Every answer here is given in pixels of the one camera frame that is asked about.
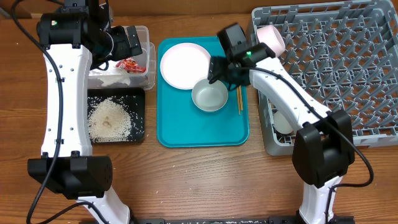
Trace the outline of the red snack wrapper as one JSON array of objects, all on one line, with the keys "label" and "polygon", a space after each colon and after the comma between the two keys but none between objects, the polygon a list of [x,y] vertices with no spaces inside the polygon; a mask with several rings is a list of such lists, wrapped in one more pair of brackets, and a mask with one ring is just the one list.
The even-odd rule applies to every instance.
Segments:
[{"label": "red snack wrapper", "polygon": [[120,60],[115,67],[128,73],[144,73],[146,71],[146,68],[139,66],[132,57]]}]

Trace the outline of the grey bowl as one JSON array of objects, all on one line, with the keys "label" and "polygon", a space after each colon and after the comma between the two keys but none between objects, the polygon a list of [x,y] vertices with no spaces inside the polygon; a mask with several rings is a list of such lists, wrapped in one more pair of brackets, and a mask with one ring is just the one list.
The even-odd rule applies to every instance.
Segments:
[{"label": "grey bowl", "polygon": [[200,110],[215,112],[227,103],[228,90],[225,84],[219,80],[212,84],[207,79],[200,80],[192,88],[192,100]]}]

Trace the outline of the white napkin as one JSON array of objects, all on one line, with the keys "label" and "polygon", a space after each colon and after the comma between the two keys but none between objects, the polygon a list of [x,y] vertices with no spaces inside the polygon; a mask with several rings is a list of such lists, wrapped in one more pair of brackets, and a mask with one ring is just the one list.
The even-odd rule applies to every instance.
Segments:
[{"label": "white napkin", "polygon": [[130,74],[119,68],[108,68],[107,70],[94,69],[89,73],[89,88],[124,87],[130,84]]}]

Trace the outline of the small white plate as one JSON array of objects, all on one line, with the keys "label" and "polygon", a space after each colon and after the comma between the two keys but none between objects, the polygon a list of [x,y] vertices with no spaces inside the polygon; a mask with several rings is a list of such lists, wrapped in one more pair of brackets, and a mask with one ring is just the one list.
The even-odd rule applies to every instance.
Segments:
[{"label": "small white plate", "polygon": [[257,30],[257,38],[259,42],[265,43],[275,53],[276,57],[284,53],[284,40],[280,32],[273,25],[259,28]]}]

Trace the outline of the white cup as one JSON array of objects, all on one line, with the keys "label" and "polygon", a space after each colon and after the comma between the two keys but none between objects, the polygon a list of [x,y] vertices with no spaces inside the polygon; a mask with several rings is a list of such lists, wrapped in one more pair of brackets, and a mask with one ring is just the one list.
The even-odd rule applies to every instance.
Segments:
[{"label": "white cup", "polygon": [[290,134],[293,129],[289,122],[285,119],[280,111],[277,111],[273,115],[274,119],[274,129],[281,134]]}]

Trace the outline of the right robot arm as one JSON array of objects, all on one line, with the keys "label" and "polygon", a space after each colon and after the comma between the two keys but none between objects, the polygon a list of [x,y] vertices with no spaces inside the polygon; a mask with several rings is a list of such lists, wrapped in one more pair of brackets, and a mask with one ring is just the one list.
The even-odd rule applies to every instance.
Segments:
[{"label": "right robot arm", "polygon": [[210,60],[209,82],[226,81],[230,90],[252,85],[295,132],[292,163],[304,182],[297,222],[335,222],[335,189],[354,162],[350,116],[319,103],[285,70],[279,60],[285,43],[274,26],[260,28],[256,44],[237,23],[219,31],[217,38],[225,56]]}]

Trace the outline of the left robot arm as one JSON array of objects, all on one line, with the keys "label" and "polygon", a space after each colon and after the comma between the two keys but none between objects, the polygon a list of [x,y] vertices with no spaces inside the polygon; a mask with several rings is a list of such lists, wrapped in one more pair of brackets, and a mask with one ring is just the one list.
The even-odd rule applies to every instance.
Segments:
[{"label": "left robot arm", "polygon": [[142,53],[134,27],[111,25],[108,3],[65,1],[42,15],[35,44],[47,71],[47,125],[38,159],[28,173],[49,189],[84,206],[98,223],[135,223],[112,188],[112,163],[94,156],[88,132],[88,77],[92,69]]}]

